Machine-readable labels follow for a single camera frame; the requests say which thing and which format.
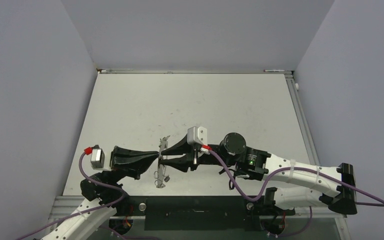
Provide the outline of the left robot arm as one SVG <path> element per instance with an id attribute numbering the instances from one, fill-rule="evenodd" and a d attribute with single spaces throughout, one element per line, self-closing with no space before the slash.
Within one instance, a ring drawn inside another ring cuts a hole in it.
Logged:
<path id="1" fill-rule="evenodd" d="M 126 175 L 119 171 L 101 171 L 88 175 L 83 166 L 85 157 L 96 157 L 98 146 L 88 147 L 80 155 L 78 168 L 84 179 L 80 182 L 84 200 L 70 215 L 49 223 L 55 226 L 43 240 L 86 240 L 110 217 L 128 211 L 128 193 L 118 182 Z"/>

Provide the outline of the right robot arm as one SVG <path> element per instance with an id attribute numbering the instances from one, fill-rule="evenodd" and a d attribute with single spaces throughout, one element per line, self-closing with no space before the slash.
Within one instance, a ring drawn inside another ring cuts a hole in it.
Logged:
<path id="1" fill-rule="evenodd" d="M 161 164 L 181 172 L 194 171 L 199 165 L 218 165 L 229 177 L 230 187 L 238 188 L 237 178 L 255 181 L 278 181 L 293 187 L 264 187 L 248 202 L 263 199 L 262 207 L 269 214 L 295 207 L 327 207 L 342 215 L 357 214 L 354 167 L 349 163 L 325 167 L 297 162 L 267 151 L 247 146 L 245 138 L 236 132 L 228 133 L 219 144 L 204 145 L 185 136 L 180 142 L 160 153 L 168 156 Z"/>

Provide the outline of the key with grey tag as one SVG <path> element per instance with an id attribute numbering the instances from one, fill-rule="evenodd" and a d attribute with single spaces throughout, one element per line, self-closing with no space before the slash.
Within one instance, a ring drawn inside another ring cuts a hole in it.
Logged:
<path id="1" fill-rule="evenodd" d="M 162 182 L 163 182 L 163 183 L 167 183 L 170 179 L 171 179 L 171 178 L 170 178 L 169 175 L 164 175 L 164 176 L 162 177 Z"/>

